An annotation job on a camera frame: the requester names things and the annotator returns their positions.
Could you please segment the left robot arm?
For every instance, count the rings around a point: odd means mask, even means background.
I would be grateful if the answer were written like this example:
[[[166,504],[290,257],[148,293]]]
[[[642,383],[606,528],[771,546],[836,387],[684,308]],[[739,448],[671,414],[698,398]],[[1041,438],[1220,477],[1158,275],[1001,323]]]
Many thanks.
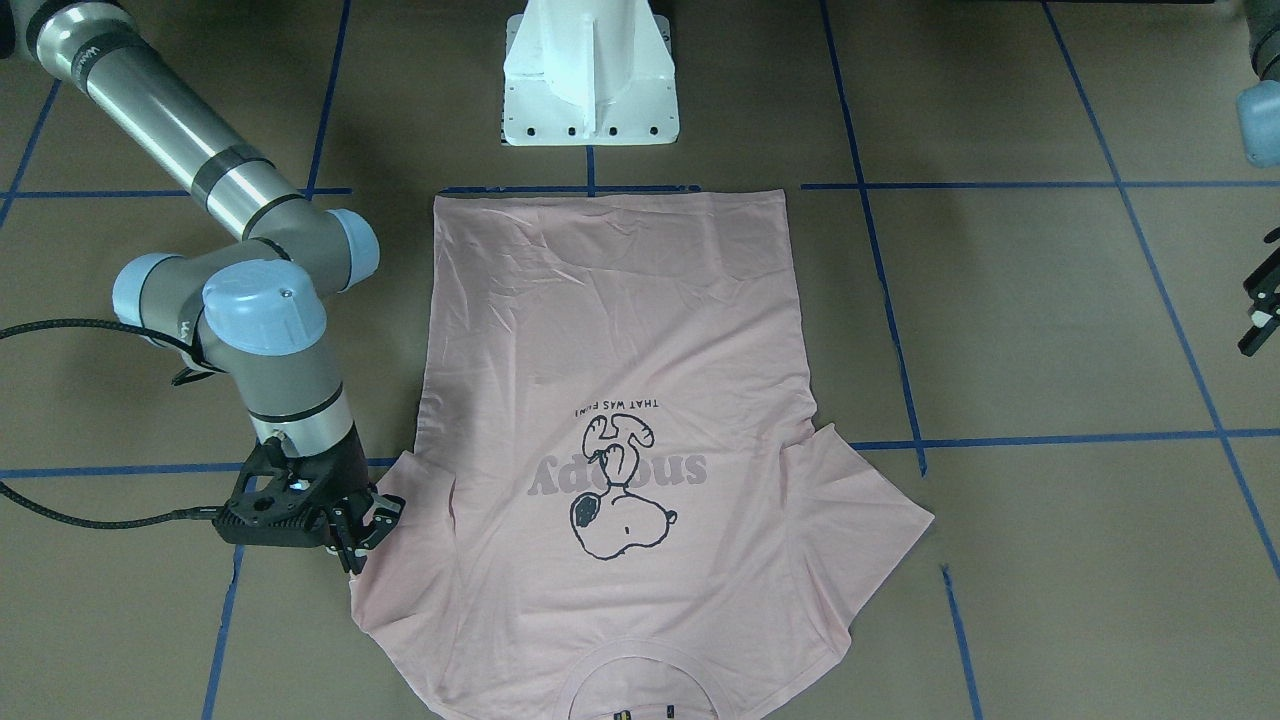
[[[1257,83],[1236,96],[1236,117],[1245,160],[1256,168],[1279,164],[1279,3],[1243,1],[1249,31],[1251,68]],[[1263,242],[1272,252],[1243,281],[1251,297],[1252,327],[1238,342],[1242,355],[1252,357],[1277,331],[1279,319],[1279,228]]]

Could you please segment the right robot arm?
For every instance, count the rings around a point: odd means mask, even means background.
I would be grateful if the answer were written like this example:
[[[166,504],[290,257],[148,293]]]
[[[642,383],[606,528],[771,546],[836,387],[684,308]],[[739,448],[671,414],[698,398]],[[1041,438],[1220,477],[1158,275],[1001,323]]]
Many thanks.
[[[115,319],[6,328],[137,334],[183,361],[174,384],[232,378],[255,445],[229,498],[128,521],[58,512],[4,487],[12,502],[74,527],[122,530],[207,521],[230,544],[323,547],[357,575],[396,528],[404,501],[378,491],[326,342],[324,300],[379,265],[357,213],[320,210],[214,111],[115,1],[5,1],[3,56],[77,87],[128,133],[233,238],[197,258],[154,252],[111,290]]]

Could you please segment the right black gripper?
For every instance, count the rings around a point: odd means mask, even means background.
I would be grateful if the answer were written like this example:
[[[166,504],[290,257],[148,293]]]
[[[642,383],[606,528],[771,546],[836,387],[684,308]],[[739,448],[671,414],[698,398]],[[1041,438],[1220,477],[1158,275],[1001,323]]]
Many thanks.
[[[330,546],[343,571],[357,577],[365,566],[367,541],[385,539],[398,525],[404,500],[374,492],[358,430],[349,432],[329,450],[291,457],[278,438],[270,439],[270,483],[274,512],[300,512],[302,507],[328,509]],[[348,505],[338,505],[344,501]]]

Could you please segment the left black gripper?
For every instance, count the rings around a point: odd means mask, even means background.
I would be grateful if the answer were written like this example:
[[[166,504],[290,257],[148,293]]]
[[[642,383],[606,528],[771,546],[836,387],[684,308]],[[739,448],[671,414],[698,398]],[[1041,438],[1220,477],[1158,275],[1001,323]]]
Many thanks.
[[[1251,296],[1251,323],[1238,341],[1238,350],[1253,357],[1279,328],[1279,255],[1270,255],[1247,278]]]

